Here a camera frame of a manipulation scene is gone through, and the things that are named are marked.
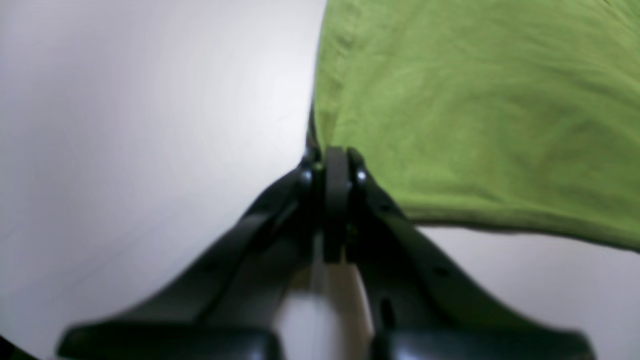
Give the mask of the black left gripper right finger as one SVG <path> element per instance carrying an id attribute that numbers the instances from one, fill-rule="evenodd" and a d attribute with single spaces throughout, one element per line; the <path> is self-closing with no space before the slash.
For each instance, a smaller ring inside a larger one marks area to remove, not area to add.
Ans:
<path id="1" fill-rule="evenodd" d="M 365 286 L 371 360 L 594 360 L 584 335 L 553 329 L 498 301 L 420 233 L 357 150 L 347 157 L 347 249 Z"/>

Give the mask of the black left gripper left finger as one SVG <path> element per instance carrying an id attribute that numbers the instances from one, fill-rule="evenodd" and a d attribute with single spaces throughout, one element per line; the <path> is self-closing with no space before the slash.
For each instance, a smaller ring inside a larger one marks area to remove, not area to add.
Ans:
<path id="1" fill-rule="evenodd" d="M 167 287 L 71 328 L 66 360 L 282 360 L 274 319 L 295 274 L 346 241 L 346 152 L 312 148 Z"/>

